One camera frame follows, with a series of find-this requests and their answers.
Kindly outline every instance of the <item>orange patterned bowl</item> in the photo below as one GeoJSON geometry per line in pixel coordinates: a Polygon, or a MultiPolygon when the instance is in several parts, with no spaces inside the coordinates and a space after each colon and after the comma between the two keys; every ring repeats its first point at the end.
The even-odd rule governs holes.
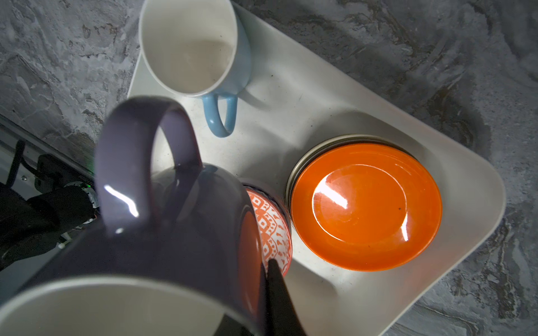
{"type": "Polygon", "coordinates": [[[285,276],[293,254],[289,215],[277,198],[252,184],[243,185],[250,196],[258,221],[265,269],[267,270],[269,260],[275,259],[282,276],[285,276]]]}

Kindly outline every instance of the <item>white tray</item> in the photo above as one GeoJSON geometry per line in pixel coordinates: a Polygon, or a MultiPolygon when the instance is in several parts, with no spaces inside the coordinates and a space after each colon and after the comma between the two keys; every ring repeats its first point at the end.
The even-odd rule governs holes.
{"type": "MultiPolygon", "coordinates": [[[[480,156],[383,100],[253,14],[240,7],[237,12],[251,43],[253,70],[239,95],[236,129],[230,137],[215,137],[206,125],[202,101],[165,90],[142,57],[128,95],[177,99],[190,115],[205,162],[263,181],[281,194],[297,160],[336,135],[378,135],[411,152],[433,175],[443,197],[441,228],[416,259],[388,271],[349,271],[318,258],[292,232],[293,263],[286,284],[307,334],[382,334],[497,227],[506,205],[502,180],[480,156]]],[[[168,145],[159,133],[152,169],[171,165],[168,145]]]]}

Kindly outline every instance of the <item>light blue mug handle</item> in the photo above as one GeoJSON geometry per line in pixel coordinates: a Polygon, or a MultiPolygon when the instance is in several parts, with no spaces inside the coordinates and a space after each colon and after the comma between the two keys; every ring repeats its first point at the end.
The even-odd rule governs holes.
{"type": "Polygon", "coordinates": [[[225,138],[232,134],[235,128],[235,120],[237,115],[237,95],[231,94],[208,94],[202,97],[204,114],[209,129],[214,135],[219,138],[225,138]],[[221,115],[218,113],[218,96],[226,99],[228,105],[226,109],[226,121],[222,124],[221,115]]]}

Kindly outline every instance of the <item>gray marble countertop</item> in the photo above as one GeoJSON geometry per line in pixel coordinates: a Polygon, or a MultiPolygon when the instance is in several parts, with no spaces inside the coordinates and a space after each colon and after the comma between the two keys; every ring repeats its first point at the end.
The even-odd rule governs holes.
{"type": "MultiPolygon", "coordinates": [[[[141,4],[0,0],[0,113],[91,169],[105,114],[129,87],[141,4]]],[[[493,236],[386,335],[538,334],[538,3],[239,4],[488,159],[505,181],[493,236]]]]}

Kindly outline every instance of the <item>mug handle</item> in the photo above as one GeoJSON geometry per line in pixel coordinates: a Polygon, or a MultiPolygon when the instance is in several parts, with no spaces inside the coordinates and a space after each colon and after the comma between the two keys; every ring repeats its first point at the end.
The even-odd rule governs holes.
{"type": "Polygon", "coordinates": [[[235,128],[237,115],[237,95],[231,94],[208,94],[202,97],[204,114],[209,129],[219,138],[225,138],[232,134],[235,128]],[[218,113],[218,96],[226,99],[226,121],[222,124],[221,115],[218,113]]]}
{"type": "Polygon", "coordinates": [[[109,235],[153,231],[160,224],[150,177],[159,125],[174,159],[176,208],[185,201],[203,168],[192,124],[178,102],[143,96],[118,105],[105,122],[95,151],[97,195],[109,235]]]}

